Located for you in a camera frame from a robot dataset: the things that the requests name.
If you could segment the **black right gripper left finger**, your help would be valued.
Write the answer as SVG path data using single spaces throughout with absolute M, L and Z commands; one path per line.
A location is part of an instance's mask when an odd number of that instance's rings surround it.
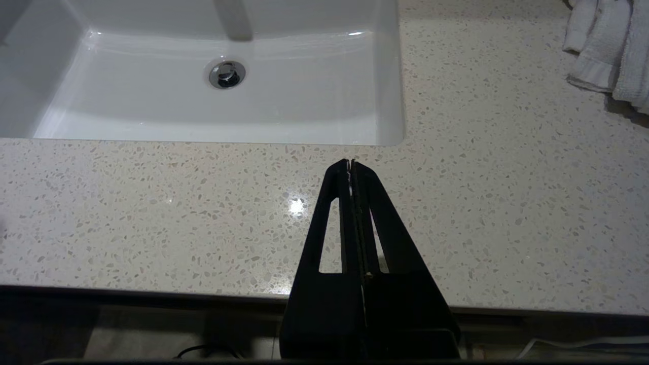
M 350 161 L 331 165 L 320 194 L 280 327 L 285 359 L 360 359 L 365 328 L 361 260 Z M 339 201 L 341 272 L 319 270 L 331 203 Z

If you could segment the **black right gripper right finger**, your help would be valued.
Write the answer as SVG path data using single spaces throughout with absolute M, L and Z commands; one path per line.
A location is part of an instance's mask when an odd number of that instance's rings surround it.
M 459 359 L 461 331 L 378 175 L 351 163 L 368 354 Z

